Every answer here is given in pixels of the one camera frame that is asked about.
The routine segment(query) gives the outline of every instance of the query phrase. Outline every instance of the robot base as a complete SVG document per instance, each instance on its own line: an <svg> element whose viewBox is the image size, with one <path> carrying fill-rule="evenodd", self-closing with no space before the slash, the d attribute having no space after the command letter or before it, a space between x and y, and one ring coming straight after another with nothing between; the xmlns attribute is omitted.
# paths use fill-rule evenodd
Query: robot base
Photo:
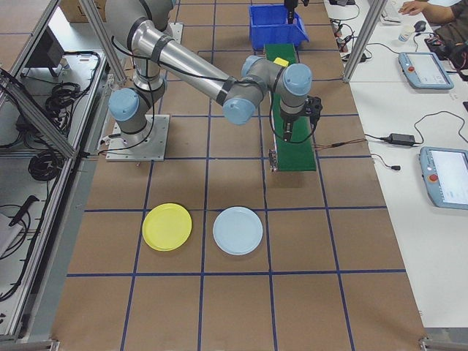
<svg viewBox="0 0 468 351"><path fill-rule="evenodd" d="M148 123L151 125L153 115L146 115ZM105 157L109 162L141 162L141 161L164 161L166 151L167 131L169 130L169 115L155 115L153 129L146 141L129 148L127 150L109 151ZM120 128L116 124L113 134L120 133ZM109 150L127 148L122 138L118 137L110 140Z"/></svg>

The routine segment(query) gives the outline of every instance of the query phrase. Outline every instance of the yellow object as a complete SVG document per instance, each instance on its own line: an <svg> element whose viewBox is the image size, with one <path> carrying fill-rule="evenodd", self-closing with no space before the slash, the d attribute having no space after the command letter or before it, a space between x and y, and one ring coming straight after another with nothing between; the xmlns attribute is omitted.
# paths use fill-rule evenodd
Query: yellow object
<svg viewBox="0 0 468 351"><path fill-rule="evenodd" d="M171 251L189 238L192 218L176 203L164 203L153 208L143 221L143 238L153 249Z"/></svg>
<svg viewBox="0 0 468 351"><path fill-rule="evenodd" d="M275 64L278 64L280 66L283 66L283 67L288 67L289 66L289 62L282 59L281 57L277 57L275 58L275 61L273 61Z"/></svg>

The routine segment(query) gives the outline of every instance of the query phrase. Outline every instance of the blue plastic bin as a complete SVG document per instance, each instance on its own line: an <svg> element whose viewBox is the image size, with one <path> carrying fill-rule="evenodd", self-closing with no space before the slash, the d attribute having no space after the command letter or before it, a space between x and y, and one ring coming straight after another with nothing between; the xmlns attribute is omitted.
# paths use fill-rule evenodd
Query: blue plastic bin
<svg viewBox="0 0 468 351"><path fill-rule="evenodd" d="M287 24L287 9L283 4L251 5L249 37L255 50L265 44L294 44L309 41L301 17L294 14L294 24Z"/></svg>

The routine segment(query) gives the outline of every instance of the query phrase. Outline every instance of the cardboard box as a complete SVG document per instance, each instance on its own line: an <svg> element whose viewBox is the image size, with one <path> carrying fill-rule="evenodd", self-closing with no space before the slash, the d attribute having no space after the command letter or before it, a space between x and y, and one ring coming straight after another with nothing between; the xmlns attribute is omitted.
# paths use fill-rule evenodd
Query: cardboard box
<svg viewBox="0 0 468 351"><path fill-rule="evenodd" d="M94 0L96 3L99 14L102 20L105 22L105 2L106 0ZM65 18L70 23L83 23L88 22L88 18L81 8L81 4L78 0L61 0L60 1L61 11L64 13Z"/></svg>

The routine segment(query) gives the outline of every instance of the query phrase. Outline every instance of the person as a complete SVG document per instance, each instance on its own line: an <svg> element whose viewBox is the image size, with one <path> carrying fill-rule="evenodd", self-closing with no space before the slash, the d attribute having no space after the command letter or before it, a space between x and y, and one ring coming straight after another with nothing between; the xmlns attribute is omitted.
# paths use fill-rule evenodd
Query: person
<svg viewBox="0 0 468 351"><path fill-rule="evenodd" d="M444 42L468 40L468 0L450 6L430 4L426 1L406 1L399 12L403 15L423 13L430 23L442 25L435 32Z"/></svg>

